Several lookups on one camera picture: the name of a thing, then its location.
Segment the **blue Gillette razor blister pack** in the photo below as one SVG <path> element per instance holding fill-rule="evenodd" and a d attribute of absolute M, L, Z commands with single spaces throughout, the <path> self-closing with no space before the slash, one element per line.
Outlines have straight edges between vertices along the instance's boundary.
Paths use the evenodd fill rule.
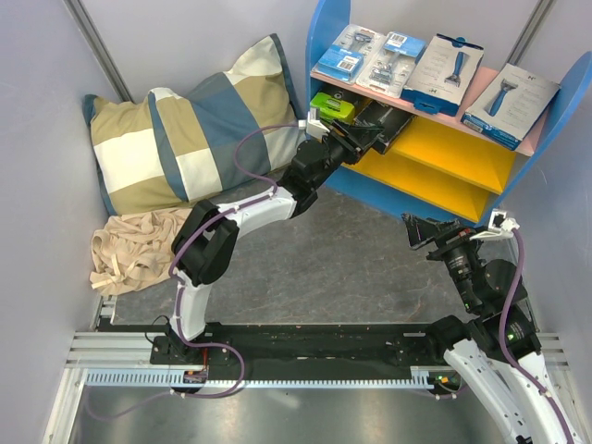
<path fill-rule="evenodd" d="M 349 24 L 322 54 L 313 72 L 353 84 L 385 41 L 383 33 Z"/>

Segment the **black green razor box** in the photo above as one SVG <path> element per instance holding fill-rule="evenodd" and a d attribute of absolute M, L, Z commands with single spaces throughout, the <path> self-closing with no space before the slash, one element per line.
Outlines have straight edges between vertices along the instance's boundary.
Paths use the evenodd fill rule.
<path fill-rule="evenodd" d="M 373 148 L 378 153 L 385 154 L 414 118 L 414 114 L 403 109 L 372 100 L 354 118 L 354 122 L 360 126 L 379 126 L 382 128 L 382 132 L 374 142 Z"/>
<path fill-rule="evenodd" d="M 322 120 L 340 120 L 352 124 L 365 102 L 366 99 L 355 92 L 324 89 L 313 97 L 310 107 L 318 110 Z"/>

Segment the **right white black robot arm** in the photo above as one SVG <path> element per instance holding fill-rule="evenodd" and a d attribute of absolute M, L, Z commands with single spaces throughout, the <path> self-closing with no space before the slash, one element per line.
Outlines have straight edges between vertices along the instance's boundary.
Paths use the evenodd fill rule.
<path fill-rule="evenodd" d="M 497 425 L 507 443 L 581 443 L 552 385 L 534 322 L 519 303 L 524 241 L 519 224 L 494 210 L 486 225 L 404 213 L 409 244 L 435 244 L 427 260 L 443 263 L 472 320 L 449 315 L 431 324 L 425 357 L 448 364 Z"/>

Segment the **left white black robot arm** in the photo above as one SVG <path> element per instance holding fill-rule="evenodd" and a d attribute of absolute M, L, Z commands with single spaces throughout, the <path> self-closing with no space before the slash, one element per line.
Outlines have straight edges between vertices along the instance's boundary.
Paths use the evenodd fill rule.
<path fill-rule="evenodd" d="M 236 243 L 272 223 L 307 211 L 318 189 L 343 164 L 355 165 L 383 132 L 381 125 L 352 125 L 334 120 L 328 126 L 308 121 L 309 139 L 278 181 L 254 196 L 216 205 L 202 200 L 191 210 L 172 243 L 169 275 L 178 283 L 175 308 L 169 324 L 173 332 L 171 353 L 192 364 L 203 353 L 199 338 L 205 331 L 206 305 L 213 287 L 228 270 Z"/>

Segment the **Harry's razor pack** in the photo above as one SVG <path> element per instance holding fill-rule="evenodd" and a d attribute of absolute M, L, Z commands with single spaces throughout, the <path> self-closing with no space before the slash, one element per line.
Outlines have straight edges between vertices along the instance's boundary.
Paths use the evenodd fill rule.
<path fill-rule="evenodd" d="M 514 151 L 560 89 L 557 82 L 507 64 L 465 110 L 461 122 Z"/>
<path fill-rule="evenodd" d="M 401 91 L 401 99 L 430 115 L 455 117 L 484 55 L 484 48 L 436 34 Z"/>

